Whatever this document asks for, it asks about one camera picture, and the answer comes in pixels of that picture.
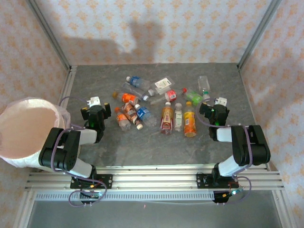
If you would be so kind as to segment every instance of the plastic bag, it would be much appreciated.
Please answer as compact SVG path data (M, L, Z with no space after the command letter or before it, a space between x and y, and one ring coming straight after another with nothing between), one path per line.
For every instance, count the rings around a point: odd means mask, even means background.
M41 168L39 153L52 127L68 128L70 113L41 98L10 103L0 115L0 157L15 167Z

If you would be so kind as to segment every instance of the patterned wall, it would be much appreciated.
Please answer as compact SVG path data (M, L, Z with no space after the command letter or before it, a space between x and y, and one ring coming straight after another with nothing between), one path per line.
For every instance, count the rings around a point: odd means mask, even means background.
M67 73L25 0L1 1L0 40L0 113L28 96L56 103ZM12 227L28 174L0 159L0 227Z
M283 0L242 71L256 121L262 125L304 224L304 3Z
M270 0L38 0L72 65L238 62Z

